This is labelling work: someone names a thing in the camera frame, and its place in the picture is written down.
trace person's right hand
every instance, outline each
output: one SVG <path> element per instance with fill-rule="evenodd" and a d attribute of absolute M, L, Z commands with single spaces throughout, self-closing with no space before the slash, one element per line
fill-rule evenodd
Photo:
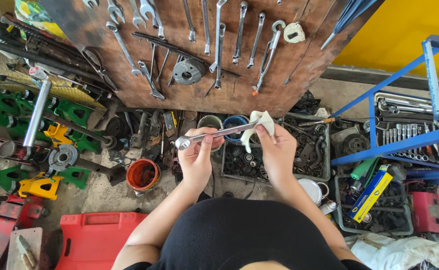
<path fill-rule="evenodd" d="M 263 148 L 264 169 L 271 183 L 293 175 L 296 139 L 277 124 L 275 124 L 274 139 L 270 137 L 263 125 L 256 126 L 256 133 Z"/>

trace person's left hand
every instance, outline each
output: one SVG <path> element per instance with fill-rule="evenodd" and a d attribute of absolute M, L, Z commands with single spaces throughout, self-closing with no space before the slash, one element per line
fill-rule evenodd
<path fill-rule="evenodd" d="M 185 135 L 192 137 L 201 134 L 213 134 L 217 131 L 216 128 L 202 127 L 190 129 Z M 201 193 L 208 184 L 211 175 L 211 149 L 223 143 L 224 137 L 213 138 L 207 135 L 200 143 L 193 143 L 186 150 L 179 150 L 178 160 L 183 171 L 183 180 L 181 182 Z"/>

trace red toolbox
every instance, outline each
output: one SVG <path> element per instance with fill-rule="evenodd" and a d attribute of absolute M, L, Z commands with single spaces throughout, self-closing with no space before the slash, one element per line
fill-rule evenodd
<path fill-rule="evenodd" d="M 439 194 L 409 192 L 413 199 L 412 221 L 414 231 L 439 234 Z"/>
<path fill-rule="evenodd" d="M 128 236 L 146 217 L 135 212 L 62 216 L 63 249 L 55 270 L 110 270 Z"/>

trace wooden tool board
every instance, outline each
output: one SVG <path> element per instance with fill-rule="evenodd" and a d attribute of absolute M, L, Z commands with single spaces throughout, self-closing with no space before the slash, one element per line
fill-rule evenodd
<path fill-rule="evenodd" d="M 239 65 L 232 64 L 240 20 L 240 0 L 229 0 L 221 9 L 221 21 L 226 24 L 223 42 L 223 69 L 240 74 L 240 78 L 224 74 L 221 90 L 211 89 L 216 72 L 206 75 L 193 85 L 173 83 L 168 87 L 176 63 L 177 55 L 170 53 L 159 83 L 156 87 L 166 97 L 165 101 L 150 95 L 151 88 L 145 77 L 131 74 L 131 66 L 121 50 L 115 35 L 106 28 L 111 21 L 107 11 L 106 0 L 99 0 L 99 7 L 90 9 L 81 0 L 38 0 L 48 11 L 66 36 L 78 48 L 95 47 L 100 53 L 103 65 L 109 77 L 120 89 L 118 97 L 131 108 L 166 108 L 226 114 L 246 114 L 253 110 L 269 111 L 273 117 L 281 117 L 300 99 L 328 65 L 336 58 L 351 38 L 364 25 L 383 1 L 378 1 L 370 9 L 355 19 L 345 30 L 337 34 L 324 50 L 320 47 L 331 34 L 340 17 L 346 0 L 283 0 L 280 5 L 276 0 L 248 0 L 248 9 L 244 20 L 241 57 Z M 142 32 L 157 36 L 151 19 L 146 21 L 147 29 L 140 26 L 138 30 L 132 23 L 133 12 L 129 1 L 117 0 L 123 7 L 126 23 L 119 20 L 119 32 L 135 63 L 142 60 L 148 69 L 151 66 L 151 44 L 139 41 L 131 36 L 133 32 Z M 201 0 L 188 0 L 192 23 L 196 32 L 196 42 L 189 41 L 189 27 L 181 0 L 156 0 L 159 16 L 163 22 L 165 38 L 169 43 L 191 52 L 206 62 L 213 63 L 215 58 L 216 2 L 208 0 L 208 24 L 211 40 L 211 55 L 204 54 L 205 33 L 202 20 Z M 266 14 L 264 27 L 258 44 L 254 67 L 247 69 L 247 64 L 258 28 L 258 14 Z M 252 95 L 252 86 L 256 85 L 259 68 L 266 44 L 271 40 L 272 24 L 276 20 L 285 21 L 286 25 L 299 21 L 306 35 L 306 40 L 288 43 L 280 38 L 269 71 L 264 77 L 260 93 Z M 156 47 L 156 65 L 161 67 L 166 49 Z M 152 77 L 156 79 L 156 68 Z M 290 76 L 290 82 L 284 85 Z"/>

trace hand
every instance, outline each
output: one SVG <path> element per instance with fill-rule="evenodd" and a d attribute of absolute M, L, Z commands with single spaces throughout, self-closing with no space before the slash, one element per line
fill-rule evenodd
<path fill-rule="evenodd" d="M 256 126 L 263 148 L 264 169 L 272 184 L 293 175 L 293 160 L 296 152 L 296 139 L 282 126 L 275 124 L 273 139 L 263 125 Z"/>
<path fill-rule="evenodd" d="M 201 134 L 213 134 L 217 131 L 216 128 L 202 127 L 190 129 L 185 135 L 192 137 Z M 200 143 L 193 143 L 186 150 L 179 150 L 178 160 L 183 171 L 183 180 L 181 182 L 201 193 L 208 184 L 211 175 L 211 149 L 223 143 L 224 137 L 213 138 L 207 135 Z"/>

